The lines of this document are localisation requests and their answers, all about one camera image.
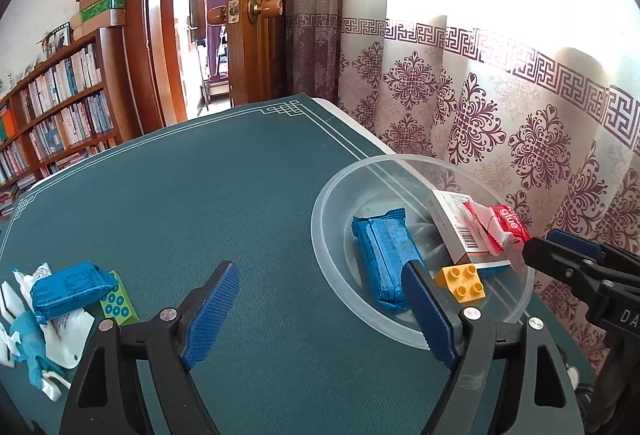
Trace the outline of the white plastic mask bag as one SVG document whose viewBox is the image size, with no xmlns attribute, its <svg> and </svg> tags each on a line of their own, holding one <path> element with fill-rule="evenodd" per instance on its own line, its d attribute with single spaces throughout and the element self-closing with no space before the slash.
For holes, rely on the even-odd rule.
<svg viewBox="0 0 640 435">
<path fill-rule="evenodd" d="M 8 281 L 1 284 L 1 365 L 7 368 L 18 363 L 15 342 L 10 339 L 10 327 L 25 311 L 34 314 L 30 290 L 37 280 L 52 275 L 46 263 L 38 266 L 35 273 L 22 273 L 16 268 L 12 273 L 16 285 L 10 285 Z M 63 389 L 70 388 L 65 372 L 75 369 L 80 363 L 93 322 L 93 316 L 81 308 L 40 325 L 47 357 L 64 369 L 64 377 L 51 371 L 42 373 L 42 389 L 38 391 L 54 403 L 62 396 Z"/>
</svg>

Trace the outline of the red and white glue packet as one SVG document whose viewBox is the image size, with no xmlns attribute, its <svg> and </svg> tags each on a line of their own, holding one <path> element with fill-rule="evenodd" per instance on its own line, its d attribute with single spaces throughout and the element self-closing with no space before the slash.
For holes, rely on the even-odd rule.
<svg viewBox="0 0 640 435">
<path fill-rule="evenodd" d="M 465 201 L 463 205 L 480 226 L 480 238 L 492 255 L 521 252 L 524 243 L 530 239 L 526 226 L 509 206 L 485 207 L 473 200 Z"/>
</svg>

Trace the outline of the white medicine box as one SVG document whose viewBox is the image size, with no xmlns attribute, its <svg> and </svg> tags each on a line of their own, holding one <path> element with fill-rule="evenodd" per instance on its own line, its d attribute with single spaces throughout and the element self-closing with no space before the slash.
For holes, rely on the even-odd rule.
<svg viewBox="0 0 640 435">
<path fill-rule="evenodd" d="M 434 189 L 426 198 L 426 207 L 444 241 L 454 265 L 474 264 L 485 273 L 498 273 L 511 262 L 504 253 L 490 250 L 485 230 L 471 213 L 469 195 Z"/>
</svg>

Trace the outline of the orange and yellow toy brick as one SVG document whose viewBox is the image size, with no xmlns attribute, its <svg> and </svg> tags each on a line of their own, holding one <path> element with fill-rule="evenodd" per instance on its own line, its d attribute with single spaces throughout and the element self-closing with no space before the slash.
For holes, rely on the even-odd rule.
<svg viewBox="0 0 640 435">
<path fill-rule="evenodd" d="M 436 285 L 448 290 L 459 304 L 485 299 L 485 287 L 474 264 L 442 267 L 435 276 Z"/>
</svg>

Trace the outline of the blue snack packet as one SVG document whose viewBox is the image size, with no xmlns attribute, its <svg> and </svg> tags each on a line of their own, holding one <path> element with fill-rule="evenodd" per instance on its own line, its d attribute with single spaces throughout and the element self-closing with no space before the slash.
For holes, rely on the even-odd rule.
<svg viewBox="0 0 640 435">
<path fill-rule="evenodd" d="M 30 290 L 36 322 L 44 325 L 99 302 L 116 285 L 112 275 L 91 262 L 82 262 L 39 279 Z"/>
<path fill-rule="evenodd" d="M 363 280 L 373 302 L 388 314 L 409 309 L 401 285 L 402 267 L 411 261 L 423 262 L 406 225 L 404 208 L 383 215 L 352 219 Z"/>
</svg>

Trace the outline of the green dotted box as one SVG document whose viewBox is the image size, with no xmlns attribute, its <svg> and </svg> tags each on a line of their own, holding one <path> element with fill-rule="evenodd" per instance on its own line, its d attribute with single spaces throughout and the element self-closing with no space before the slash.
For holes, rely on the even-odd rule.
<svg viewBox="0 0 640 435">
<path fill-rule="evenodd" d="M 111 270 L 108 274 L 114 278 L 116 285 L 100 301 L 104 318 L 113 319 L 121 327 L 138 323 L 140 318 L 122 282 L 122 278 L 115 270 Z"/>
</svg>

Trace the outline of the teal cloth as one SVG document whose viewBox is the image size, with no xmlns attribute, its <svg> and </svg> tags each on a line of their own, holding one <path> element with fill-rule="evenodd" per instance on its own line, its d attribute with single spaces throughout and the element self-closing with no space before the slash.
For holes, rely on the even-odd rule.
<svg viewBox="0 0 640 435">
<path fill-rule="evenodd" d="M 51 371 L 64 377 L 64 369 L 53 363 L 46 354 L 46 343 L 40 325 L 31 311 L 18 316 L 10 327 L 10 339 L 15 342 L 19 363 L 26 363 L 29 383 L 36 389 L 42 389 L 43 371 Z"/>
</svg>

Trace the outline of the clear plastic bowl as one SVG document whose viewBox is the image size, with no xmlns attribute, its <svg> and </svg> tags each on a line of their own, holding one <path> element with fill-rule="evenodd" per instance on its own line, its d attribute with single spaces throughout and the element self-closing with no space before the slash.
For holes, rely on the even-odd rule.
<svg viewBox="0 0 640 435">
<path fill-rule="evenodd" d="M 467 195 L 489 207 L 499 196 L 473 175 L 445 162 L 417 155 L 382 155 L 349 164 L 320 190 L 310 232 L 321 273 L 356 317 L 390 340 L 419 349 L 428 345 L 411 311 L 395 314 L 375 302 L 364 282 L 354 218 L 404 209 L 408 232 L 427 271 L 435 275 L 452 263 L 428 207 L 435 190 Z"/>
</svg>

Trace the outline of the patterned curtain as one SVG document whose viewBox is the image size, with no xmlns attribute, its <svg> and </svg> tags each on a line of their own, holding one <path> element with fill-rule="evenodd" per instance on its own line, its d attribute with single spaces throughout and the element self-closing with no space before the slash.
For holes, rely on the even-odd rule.
<svg viewBox="0 0 640 435">
<path fill-rule="evenodd" d="M 288 90 L 475 175 L 533 235 L 639 249 L 635 0 L 285 0 Z"/>
</svg>

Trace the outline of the wooden bookshelf with books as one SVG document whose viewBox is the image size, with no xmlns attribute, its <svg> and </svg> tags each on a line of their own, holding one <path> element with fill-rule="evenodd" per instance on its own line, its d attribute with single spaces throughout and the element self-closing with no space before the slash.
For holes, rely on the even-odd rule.
<svg viewBox="0 0 640 435">
<path fill-rule="evenodd" d="M 122 30 L 99 28 L 1 98 L 1 219 L 35 184 L 142 133 Z"/>
</svg>

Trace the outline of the purple hanging trousers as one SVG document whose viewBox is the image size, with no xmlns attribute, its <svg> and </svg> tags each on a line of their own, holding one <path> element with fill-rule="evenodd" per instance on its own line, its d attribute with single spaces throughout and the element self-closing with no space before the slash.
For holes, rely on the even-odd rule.
<svg viewBox="0 0 640 435">
<path fill-rule="evenodd" d="M 210 10 L 219 6 L 226 6 L 226 0 L 206 0 L 205 15 L 208 15 L 208 12 Z M 222 25 L 214 26 L 211 24 L 207 24 L 206 47 L 207 47 L 209 74 L 210 74 L 210 77 L 215 82 L 218 82 L 224 78 L 219 72 L 219 62 L 218 62 L 218 50 L 221 44 L 221 40 L 220 40 L 221 30 L 222 30 Z"/>
</svg>

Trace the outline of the wooden door with knob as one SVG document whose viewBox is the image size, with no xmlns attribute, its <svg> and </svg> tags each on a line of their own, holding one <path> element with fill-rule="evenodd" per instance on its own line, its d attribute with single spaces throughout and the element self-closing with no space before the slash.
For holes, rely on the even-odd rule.
<svg viewBox="0 0 640 435">
<path fill-rule="evenodd" d="M 226 0 L 210 10 L 211 24 L 228 31 L 233 106 L 282 97 L 286 84 L 284 0 Z"/>
</svg>

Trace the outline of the stacked boxes on shelf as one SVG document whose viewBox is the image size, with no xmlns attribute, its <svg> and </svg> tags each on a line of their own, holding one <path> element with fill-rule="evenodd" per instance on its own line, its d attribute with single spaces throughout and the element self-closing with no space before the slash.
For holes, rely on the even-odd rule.
<svg viewBox="0 0 640 435">
<path fill-rule="evenodd" d="M 77 13 L 70 18 L 73 40 L 101 28 L 126 24 L 126 0 L 76 0 Z"/>
</svg>

